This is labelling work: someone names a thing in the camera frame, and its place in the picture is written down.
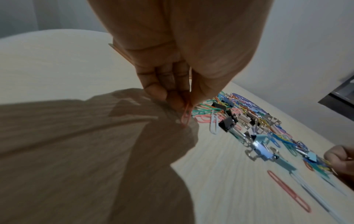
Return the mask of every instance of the pile of paper clips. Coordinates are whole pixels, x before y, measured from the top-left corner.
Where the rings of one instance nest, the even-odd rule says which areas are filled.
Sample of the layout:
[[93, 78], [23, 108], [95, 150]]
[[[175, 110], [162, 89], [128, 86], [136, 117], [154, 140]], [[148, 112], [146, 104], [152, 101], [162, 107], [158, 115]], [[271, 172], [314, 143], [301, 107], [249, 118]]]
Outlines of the pile of paper clips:
[[[279, 119], [272, 117], [257, 105], [246, 100], [234, 93], [226, 94], [221, 92], [217, 97], [207, 100], [193, 109], [186, 108], [181, 122], [182, 124], [187, 124], [189, 118], [192, 116], [199, 123], [209, 123], [212, 134], [217, 134], [220, 128], [226, 132], [230, 132], [244, 146], [250, 148], [250, 150], [246, 150], [246, 154], [250, 159], [263, 158], [264, 160], [276, 162], [289, 171], [294, 180], [314, 197], [338, 223], [347, 223], [334, 211], [325, 199], [304, 181], [296, 171], [297, 169], [286, 161], [277, 149], [269, 147], [268, 143], [271, 141], [278, 148], [281, 148], [281, 143], [284, 144], [293, 156], [301, 156], [307, 168], [316, 172], [318, 176], [345, 194], [328, 176], [332, 171], [329, 162], [309, 150], [303, 142], [295, 141], [281, 127]], [[251, 152], [253, 151], [256, 152], [255, 156], [251, 156]], [[287, 184], [272, 171], [269, 170], [268, 174], [305, 211], [311, 212], [310, 206]]]

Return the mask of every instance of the hand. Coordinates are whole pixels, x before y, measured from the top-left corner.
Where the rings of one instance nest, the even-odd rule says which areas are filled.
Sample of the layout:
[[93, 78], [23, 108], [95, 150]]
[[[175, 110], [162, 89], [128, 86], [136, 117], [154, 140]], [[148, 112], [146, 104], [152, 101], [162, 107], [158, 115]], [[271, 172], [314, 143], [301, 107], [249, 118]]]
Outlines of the hand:
[[324, 154], [338, 175], [354, 176], [354, 147], [336, 145]]
[[175, 110], [216, 96], [249, 63], [273, 2], [88, 1], [133, 60], [145, 91]]

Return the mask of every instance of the table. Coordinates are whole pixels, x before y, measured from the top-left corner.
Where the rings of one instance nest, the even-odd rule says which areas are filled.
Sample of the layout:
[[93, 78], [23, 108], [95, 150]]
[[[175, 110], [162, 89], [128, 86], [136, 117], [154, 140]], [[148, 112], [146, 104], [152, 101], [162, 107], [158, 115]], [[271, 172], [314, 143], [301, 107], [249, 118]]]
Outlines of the table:
[[[0, 40], [0, 223], [335, 223], [277, 164], [250, 160], [229, 133], [178, 123], [141, 90], [109, 34], [49, 30]], [[320, 156], [333, 145], [229, 83]], [[347, 221], [346, 196], [281, 154]], [[267, 174], [310, 206], [305, 212]]]

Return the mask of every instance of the white table surface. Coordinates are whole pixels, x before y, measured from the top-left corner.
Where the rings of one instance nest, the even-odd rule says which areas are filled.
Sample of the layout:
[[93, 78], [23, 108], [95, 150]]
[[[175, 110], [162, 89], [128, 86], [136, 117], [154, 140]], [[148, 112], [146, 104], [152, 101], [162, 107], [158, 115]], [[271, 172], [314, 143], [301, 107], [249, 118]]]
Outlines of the white table surface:
[[[84, 30], [40, 31], [0, 39], [0, 223], [335, 223], [284, 169], [262, 159], [253, 162], [235, 137], [223, 131], [213, 135], [208, 124], [191, 123], [190, 130], [192, 134], [197, 130], [198, 138], [186, 138], [194, 142], [183, 156], [170, 158], [174, 152], [162, 153], [166, 159], [157, 161], [168, 163], [163, 172], [137, 171], [144, 164], [139, 158], [144, 150], [126, 156], [117, 152], [121, 148], [128, 152], [139, 135], [146, 133], [142, 132], [148, 125], [144, 119], [154, 116], [156, 105], [138, 109], [140, 115], [130, 117], [136, 123], [114, 131], [109, 128], [116, 118], [108, 117], [119, 100], [97, 96], [141, 88], [133, 66], [108, 45], [111, 42], [109, 34]], [[258, 104], [280, 119], [294, 139], [320, 156], [333, 146], [234, 83], [224, 92]], [[129, 92], [123, 95], [131, 100]], [[173, 114], [167, 108], [156, 113], [160, 117]], [[94, 129], [103, 124], [104, 131]], [[172, 149], [184, 145], [183, 137], [165, 136], [168, 127], [155, 125], [150, 130], [161, 138], [145, 140], [149, 150], [144, 156], [154, 155], [154, 147], [161, 144]], [[80, 129], [86, 126], [91, 128], [89, 134], [86, 128]], [[353, 191], [332, 178], [346, 196], [339, 193], [284, 148], [279, 149], [282, 156], [345, 220], [353, 222]], [[300, 195], [312, 212], [305, 212], [267, 170]], [[111, 172], [114, 175], [100, 180]], [[161, 207], [152, 208], [154, 204]]]

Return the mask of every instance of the pink paper clip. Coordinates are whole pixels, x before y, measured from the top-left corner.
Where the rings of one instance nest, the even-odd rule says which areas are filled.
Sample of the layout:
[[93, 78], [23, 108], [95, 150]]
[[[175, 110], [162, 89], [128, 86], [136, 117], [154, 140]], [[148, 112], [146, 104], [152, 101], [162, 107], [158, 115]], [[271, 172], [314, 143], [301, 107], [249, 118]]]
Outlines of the pink paper clip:
[[188, 102], [181, 117], [181, 124], [183, 127], [186, 127], [188, 125], [189, 120], [191, 119], [192, 116], [192, 107], [189, 108], [190, 107], [189, 105], [190, 103]]
[[273, 178], [273, 180], [281, 186], [291, 197], [294, 199], [306, 212], [311, 212], [311, 207], [301, 198], [299, 197], [295, 191], [293, 191], [286, 183], [284, 183], [277, 175], [275, 175], [272, 171], [267, 171], [269, 176]]

